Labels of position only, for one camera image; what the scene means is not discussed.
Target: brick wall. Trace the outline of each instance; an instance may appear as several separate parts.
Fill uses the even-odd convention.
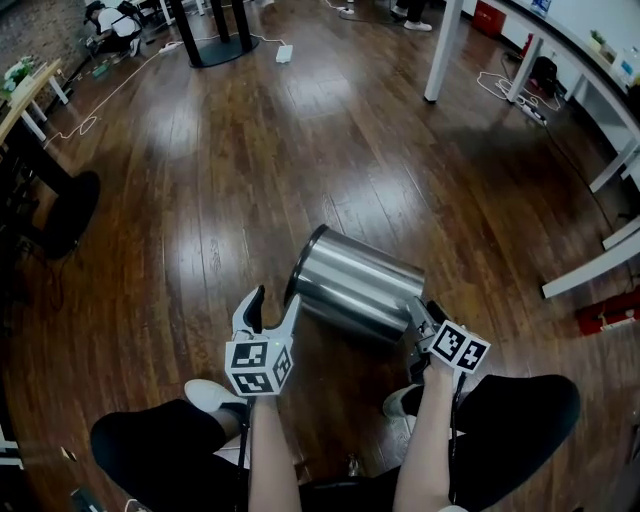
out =
[[[75,71],[86,56],[78,44],[84,10],[83,0],[17,0],[0,12],[0,80],[24,55],[33,55],[36,67],[60,57],[65,76]],[[52,95],[48,87],[44,92],[39,100],[46,107]]]

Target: metal cylinder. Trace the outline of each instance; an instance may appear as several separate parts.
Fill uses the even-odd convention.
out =
[[[303,309],[350,332],[396,343],[410,320],[407,300],[420,296],[424,272],[336,233],[314,231],[296,263],[285,304],[299,294]]]

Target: black pole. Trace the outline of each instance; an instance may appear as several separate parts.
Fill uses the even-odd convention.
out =
[[[231,0],[231,6],[233,7],[233,15],[236,18],[240,44],[245,52],[249,52],[253,49],[253,42],[251,41],[251,32],[249,32],[249,23],[247,23],[243,2],[242,0]]]
[[[220,0],[211,0],[211,11],[216,20],[220,41],[229,42],[229,30],[227,29],[227,21],[224,19],[224,11],[222,10],[222,2]]]
[[[173,11],[173,17],[176,19],[178,30],[182,36],[184,47],[187,49],[187,53],[189,54],[191,65],[194,68],[201,68],[202,59],[200,58],[196,42],[193,40],[193,34],[189,28],[189,21],[187,20],[187,15],[184,12],[184,7],[182,7],[181,0],[171,0],[171,10]]]

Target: white shoe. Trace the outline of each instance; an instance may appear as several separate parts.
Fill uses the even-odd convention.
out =
[[[431,32],[433,27],[428,23],[422,23],[419,21],[418,23],[414,23],[413,21],[405,21],[404,28],[407,30],[419,30],[420,32]]]
[[[404,412],[402,399],[409,391],[417,387],[417,384],[411,384],[411,386],[399,389],[395,393],[391,393],[384,401],[384,404],[382,404],[382,413],[390,419],[406,418],[407,416],[409,416],[406,412]]]
[[[398,7],[397,5],[394,5],[391,8],[391,12],[395,12],[398,16],[401,16],[403,18],[407,17],[407,12],[409,11],[409,9],[407,9],[406,7],[403,9],[402,7]]]
[[[225,403],[247,403],[244,398],[237,397],[220,384],[210,380],[190,380],[184,385],[184,392],[189,402],[209,414],[220,409],[220,406]]]
[[[129,57],[135,57],[138,54],[138,50],[140,49],[140,38],[136,37],[133,41],[129,43],[131,47],[131,51],[129,52]]]

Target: white table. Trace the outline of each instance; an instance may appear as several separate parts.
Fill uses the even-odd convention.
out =
[[[133,0],[131,2],[133,5],[137,6],[146,0]],[[196,4],[198,5],[198,14],[200,16],[204,16],[204,0],[196,0]],[[165,0],[160,0],[160,7],[162,8],[162,14],[164,14],[164,19],[167,22],[167,25],[171,25],[175,20],[169,16],[169,10],[167,9],[167,3]]]
[[[627,164],[623,177],[631,175],[640,182],[640,158],[633,158],[640,141],[640,120],[628,106],[628,96],[618,78],[609,71],[609,66],[585,42],[549,18],[541,18],[529,9],[529,3],[520,0],[483,0],[504,12],[514,21],[523,25],[533,34],[533,40],[518,74],[513,80],[508,100],[515,102],[522,91],[535,58],[545,41],[562,54],[581,73],[581,80],[588,80],[613,107],[620,119],[631,132],[631,139],[624,150],[591,183],[593,192],[599,190],[622,166]],[[447,0],[438,45],[429,73],[424,97],[429,103],[438,99],[442,83],[451,58],[451,50],[456,38],[463,0]],[[577,83],[569,91],[572,94],[581,84]],[[565,292],[640,254],[640,221],[636,219],[603,242],[606,252],[589,263],[555,279],[542,287],[545,297]]]

